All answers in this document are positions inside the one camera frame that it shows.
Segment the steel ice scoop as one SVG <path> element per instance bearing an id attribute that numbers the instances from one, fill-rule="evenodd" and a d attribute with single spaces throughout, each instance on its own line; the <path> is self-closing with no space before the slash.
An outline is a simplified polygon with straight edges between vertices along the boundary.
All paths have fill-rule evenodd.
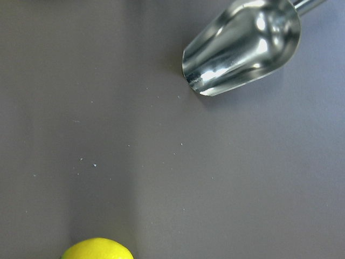
<path id="1" fill-rule="evenodd" d="M 184 49 L 182 72 L 203 96 L 236 89 L 284 66 L 301 39 L 301 16 L 322 1 L 233 1 Z"/>

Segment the yellow lemon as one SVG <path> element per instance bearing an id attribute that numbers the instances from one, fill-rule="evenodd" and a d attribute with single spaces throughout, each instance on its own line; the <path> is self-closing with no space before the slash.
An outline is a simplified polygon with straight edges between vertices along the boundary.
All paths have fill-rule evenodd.
<path id="1" fill-rule="evenodd" d="M 91 238 L 68 248 L 60 258 L 131 258 L 133 255 L 122 244 L 102 237 Z"/>

